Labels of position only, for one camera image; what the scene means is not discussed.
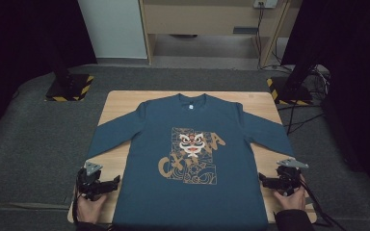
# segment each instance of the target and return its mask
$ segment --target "wooden board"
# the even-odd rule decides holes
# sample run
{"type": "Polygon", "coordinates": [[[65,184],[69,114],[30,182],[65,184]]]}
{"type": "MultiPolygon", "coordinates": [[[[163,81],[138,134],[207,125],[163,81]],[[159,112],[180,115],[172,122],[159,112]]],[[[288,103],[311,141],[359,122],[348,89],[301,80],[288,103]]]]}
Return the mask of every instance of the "wooden board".
{"type": "MultiPolygon", "coordinates": [[[[114,90],[111,91],[107,97],[98,125],[110,121],[118,116],[131,113],[144,101],[171,96],[177,93],[182,93],[191,97],[207,93],[226,101],[239,102],[243,104],[245,112],[267,118],[273,122],[281,123],[272,95],[268,92],[114,90]]],[[[103,165],[100,181],[111,181],[117,175],[121,175],[121,177],[123,177],[129,145],[129,141],[125,142],[119,147],[88,160],[92,163],[103,165]]],[[[268,177],[277,177],[277,161],[285,160],[288,157],[256,144],[252,144],[251,147],[253,148],[257,170],[268,177]]],[[[261,188],[261,191],[263,193],[268,221],[275,222],[273,212],[277,213],[281,208],[273,197],[271,190],[261,188]]],[[[118,197],[119,190],[110,193],[104,205],[102,215],[99,220],[100,223],[111,223],[118,197]]],[[[311,204],[306,206],[306,211],[311,222],[314,222],[317,217],[311,204]]],[[[67,219],[70,222],[73,222],[71,209],[68,213],[67,219]]]]}

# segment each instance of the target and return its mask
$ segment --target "black curtain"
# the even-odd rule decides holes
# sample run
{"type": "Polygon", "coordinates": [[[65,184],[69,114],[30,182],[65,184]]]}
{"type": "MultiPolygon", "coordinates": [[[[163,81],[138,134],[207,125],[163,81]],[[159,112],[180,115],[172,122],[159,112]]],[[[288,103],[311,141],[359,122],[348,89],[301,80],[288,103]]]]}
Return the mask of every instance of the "black curtain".
{"type": "Polygon", "coordinates": [[[0,117],[21,84],[53,71],[36,25],[65,68],[96,63],[77,0],[0,0],[0,117]]]}
{"type": "Polygon", "coordinates": [[[347,161],[370,176],[370,1],[304,0],[282,63],[296,64],[314,35],[320,42],[309,57],[331,75],[325,100],[331,130],[345,157],[354,158],[347,161]]]}

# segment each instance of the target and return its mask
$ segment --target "person's hand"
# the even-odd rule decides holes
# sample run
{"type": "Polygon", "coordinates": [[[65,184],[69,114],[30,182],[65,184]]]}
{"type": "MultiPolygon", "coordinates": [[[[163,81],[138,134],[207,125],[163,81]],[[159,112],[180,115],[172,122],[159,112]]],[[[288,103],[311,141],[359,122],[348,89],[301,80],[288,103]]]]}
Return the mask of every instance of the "person's hand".
{"type": "Polygon", "coordinates": [[[79,221],[96,224],[101,215],[101,209],[107,199],[107,194],[101,195],[97,200],[90,201],[83,196],[77,200],[77,218],[79,221]]]}
{"type": "Polygon", "coordinates": [[[278,191],[273,191],[273,195],[280,203],[283,210],[304,210],[305,209],[305,189],[300,186],[293,194],[289,196],[283,196],[278,191]]]}

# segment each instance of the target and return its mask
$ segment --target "teal long-sleeve shirt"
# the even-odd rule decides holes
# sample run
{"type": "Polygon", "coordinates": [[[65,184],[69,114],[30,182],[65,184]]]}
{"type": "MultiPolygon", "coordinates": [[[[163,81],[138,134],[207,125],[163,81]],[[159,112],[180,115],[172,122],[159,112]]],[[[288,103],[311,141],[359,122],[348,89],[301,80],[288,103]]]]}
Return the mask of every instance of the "teal long-sleeve shirt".
{"type": "Polygon", "coordinates": [[[293,156],[280,124],[207,94],[149,100],[98,126],[88,158],[125,141],[121,230],[266,230],[251,143],[293,156]]]}

